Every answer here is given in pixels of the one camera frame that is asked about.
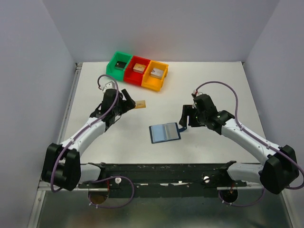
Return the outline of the gold credit card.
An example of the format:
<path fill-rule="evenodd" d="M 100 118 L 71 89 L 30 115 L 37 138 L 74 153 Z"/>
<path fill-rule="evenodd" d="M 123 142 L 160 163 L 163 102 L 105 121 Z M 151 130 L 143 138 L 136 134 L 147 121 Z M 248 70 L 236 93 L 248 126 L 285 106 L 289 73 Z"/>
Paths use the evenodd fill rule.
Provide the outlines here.
<path fill-rule="evenodd" d="M 140 100 L 135 102 L 135 109 L 142 109 L 146 107 L 146 101 Z"/>

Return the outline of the silver grey credit card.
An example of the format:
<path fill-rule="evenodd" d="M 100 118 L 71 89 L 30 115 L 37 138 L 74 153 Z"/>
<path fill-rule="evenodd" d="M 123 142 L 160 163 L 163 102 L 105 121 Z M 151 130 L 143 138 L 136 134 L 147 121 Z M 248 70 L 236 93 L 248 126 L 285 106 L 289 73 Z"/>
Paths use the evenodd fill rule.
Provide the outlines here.
<path fill-rule="evenodd" d="M 178 139 L 178 128 L 175 123 L 166 124 L 165 129 L 168 140 Z"/>

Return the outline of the navy blue card holder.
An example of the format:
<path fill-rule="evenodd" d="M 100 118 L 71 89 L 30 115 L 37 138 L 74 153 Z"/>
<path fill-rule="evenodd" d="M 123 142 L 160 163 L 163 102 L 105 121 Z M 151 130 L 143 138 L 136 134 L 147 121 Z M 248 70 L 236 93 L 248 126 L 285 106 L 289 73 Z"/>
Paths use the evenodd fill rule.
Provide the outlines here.
<path fill-rule="evenodd" d="M 149 132 L 150 132 L 150 138 L 151 138 L 151 143 L 164 143 L 164 142 L 169 142 L 169 141 L 175 141 L 175 140 L 180 140 L 181 139 L 181 133 L 187 130 L 187 128 L 179 127 L 177 123 L 176 127 L 178 128 L 178 139 L 173 139 L 173 140 L 168 140 L 167 135 L 166 135 L 166 123 L 165 124 L 157 124 L 157 125 L 151 125 L 149 126 Z"/>

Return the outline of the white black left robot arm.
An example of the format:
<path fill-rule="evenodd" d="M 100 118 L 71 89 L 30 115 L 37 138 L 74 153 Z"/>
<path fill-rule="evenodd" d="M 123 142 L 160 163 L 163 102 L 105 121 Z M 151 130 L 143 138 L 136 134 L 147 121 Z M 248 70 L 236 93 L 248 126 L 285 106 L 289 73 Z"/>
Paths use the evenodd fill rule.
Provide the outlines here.
<path fill-rule="evenodd" d="M 80 158 L 93 141 L 115 123 L 115 118 L 135 108 L 126 89 L 106 89 L 102 103 L 90 114 L 85 125 L 60 144 L 51 143 L 46 151 L 41 179 L 60 189 L 73 190 L 79 183 L 102 177 L 101 164 L 81 164 Z"/>

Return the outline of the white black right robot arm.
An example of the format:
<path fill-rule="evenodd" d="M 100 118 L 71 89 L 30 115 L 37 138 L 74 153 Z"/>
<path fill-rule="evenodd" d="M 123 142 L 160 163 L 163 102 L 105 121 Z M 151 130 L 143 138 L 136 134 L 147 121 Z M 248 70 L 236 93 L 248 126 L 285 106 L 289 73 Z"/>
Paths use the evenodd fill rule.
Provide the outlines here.
<path fill-rule="evenodd" d="M 240 124 L 230 112 L 218 111 L 207 94 L 194 97 L 193 104 L 183 105 L 179 124 L 183 128 L 207 127 L 234 141 L 259 161 L 259 164 L 226 163 L 218 177 L 221 182 L 254 182 L 273 194 L 279 194 L 299 176 L 292 147 L 271 143 Z"/>

